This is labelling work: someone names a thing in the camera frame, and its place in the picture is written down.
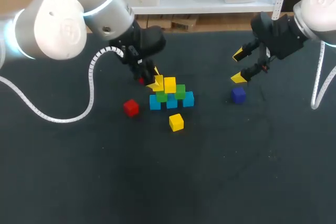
yellow cube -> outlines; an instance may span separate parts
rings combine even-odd
[[[154,76],[155,83],[148,85],[147,87],[151,88],[154,92],[164,91],[164,82],[163,76]]]
[[[173,132],[183,130],[184,129],[184,121],[181,117],[181,114],[170,116],[169,117],[169,125],[172,128]]]
[[[166,94],[176,93],[176,78],[175,77],[164,78],[164,92]]]

dark gray mat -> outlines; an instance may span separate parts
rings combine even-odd
[[[310,109],[319,44],[274,61],[234,105],[232,59],[250,33],[167,34],[154,57],[196,97],[195,108],[149,111],[149,90],[114,55],[96,68],[96,103],[84,120],[57,125],[35,116],[0,84],[0,223],[335,223],[335,83]],[[27,60],[1,75],[50,116],[88,103],[88,64],[104,46],[66,62]],[[327,50],[322,79],[336,65]],[[141,105],[137,119],[122,104]],[[181,112],[185,130],[172,133]]]

stacked blocks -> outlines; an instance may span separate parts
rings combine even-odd
[[[156,93],[156,100],[157,102],[167,102],[168,101],[168,94],[164,91],[160,91]]]
[[[194,93],[192,91],[185,93],[185,99],[183,100],[183,107],[193,107],[195,104]]]
[[[235,88],[231,91],[231,98],[234,103],[242,104],[246,100],[246,93],[243,88]]]
[[[169,125],[173,132],[184,129],[184,121],[180,114],[172,115],[169,117]]]
[[[164,78],[164,92],[166,94],[176,93],[176,78],[175,77]]]
[[[129,100],[124,103],[124,112],[130,117],[134,117],[139,114],[139,105],[134,100]]]
[[[168,94],[167,109],[176,109],[177,100],[175,99],[174,94]]]
[[[161,110],[161,103],[164,102],[167,109],[176,109],[179,107],[179,100],[183,101],[183,107],[194,106],[194,93],[186,92],[183,84],[176,85],[175,77],[155,76],[155,82],[148,86],[156,92],[149,98],[151,110]],[[184,121],[180,114],[169,117],[169,124],[174,132],[184,129]]]
[[[176,85],[176,100],[184,100],[185,99],[185,85]]]
[[[149,96],[149,106],[151,110],[161,110],[161,103],[156,100],[156,94]]]

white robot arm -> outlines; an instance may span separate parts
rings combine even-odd
[[[13,54],[16,58],[71,59],[84,49],[88,26],[123,51],[120,60],[130,66],[136,79],[142,77],[145,84],[152,84],[153,63],[143,59],[165,46],[160,27],[141,29],[125,0],[33,0],[27,8],[5,17],[1,23],[7,59]]]
[[[294,7],[303,34],[336,47],[336,0],[302,0]]]
[[[285,59],[301,49],[308,39],[336,47],[336,0],[302,0],[295,5],[294,13],[278,20],[260,13],[251,20],[255,39],[243,45],[233,58],[240,61],[256,48],[262,50],[256,64],[232,77],[235,83],[248,82],[261,71],[267,72],[272,58]]]

